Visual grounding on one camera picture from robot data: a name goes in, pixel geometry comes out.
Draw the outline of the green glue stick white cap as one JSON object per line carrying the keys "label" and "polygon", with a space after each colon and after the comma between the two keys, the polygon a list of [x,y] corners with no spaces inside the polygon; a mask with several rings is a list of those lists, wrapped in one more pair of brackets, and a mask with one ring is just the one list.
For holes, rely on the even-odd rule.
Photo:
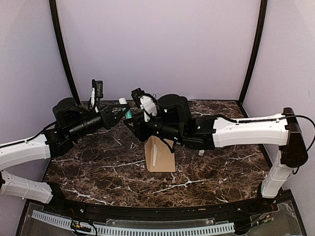
{"label": "green glue stick white cap", "polygon": [[132,113],[131,113],[131,111],[130,111],[130,107],[127,107],[128,102],[127,102],[127,100],[126,100],[124,97],[122,97],[122,98],[119,99],[119,104],[120,104],[120,105],[124,105],[124,107],[122,108],[122,110],[123,110],[123,111],[126,111],[126,113],[125,113],[125,118],[126,118],[126,119],[132,118],[133,116],[132,116]]}

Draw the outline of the white letter paper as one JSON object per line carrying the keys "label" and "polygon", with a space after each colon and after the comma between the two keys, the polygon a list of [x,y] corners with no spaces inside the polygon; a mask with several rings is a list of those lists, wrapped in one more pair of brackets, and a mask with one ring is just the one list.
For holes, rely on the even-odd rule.
{"label": "white letter paper", "polygon": [[153,145],[153,162],[152,162],[152,166],[153,166],[153,167],[156,166],[157,153],[158,153],[157,145],[154,144],[154,145]]}

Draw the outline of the brown paper envelope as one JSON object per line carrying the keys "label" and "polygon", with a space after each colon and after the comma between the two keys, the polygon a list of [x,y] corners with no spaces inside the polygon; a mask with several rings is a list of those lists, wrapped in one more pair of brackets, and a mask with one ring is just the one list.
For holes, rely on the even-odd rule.
{"label": "brown paper envelope", "polygon": [[[152,166],[153,162],[153,145],[157,145],[156,166]],[[156,136],[151,136],[145,143],[145,159],[147,170],[149,172],[175,172],[175,155],[171,153],[167,144]]]}

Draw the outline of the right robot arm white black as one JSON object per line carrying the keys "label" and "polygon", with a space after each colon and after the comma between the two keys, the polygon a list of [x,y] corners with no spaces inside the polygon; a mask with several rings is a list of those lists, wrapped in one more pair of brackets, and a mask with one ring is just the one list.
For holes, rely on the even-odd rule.
{"label": "right robot arm white black", "polygon": [[188,99],[167,94],[160,99],[141,90],[132,92],[140,113],[124,121],[139,141],[156,136],[163,142],[194,150],[214,150],[232,145],[277,145],[276,160],[263,180],[260,195],[251,203],[255,213],[262,213],[277,196],[288,178],[308,161],[298,116],[291,108],[282,113],[258,118],[228,118],[217,114],[193,118]]}

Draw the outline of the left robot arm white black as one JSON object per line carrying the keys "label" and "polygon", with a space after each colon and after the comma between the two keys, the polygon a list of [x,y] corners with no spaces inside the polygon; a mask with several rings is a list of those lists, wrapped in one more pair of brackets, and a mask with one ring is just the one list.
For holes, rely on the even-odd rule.
{"label": "left robot arm white black", "polygon": [[54,108],[55,122],[37,135],[3,144],[0,147],[0,193],[44,204],[50,203],[58,214],[69,211],[69,202],[59,186],[51,182],[36,182],[6,171],[26,162],[65,155],[78,139],[104,128],[116,126],[130,109],[128,104],[105,106],[97,111],[79,107],[74,98],[61,100]]}

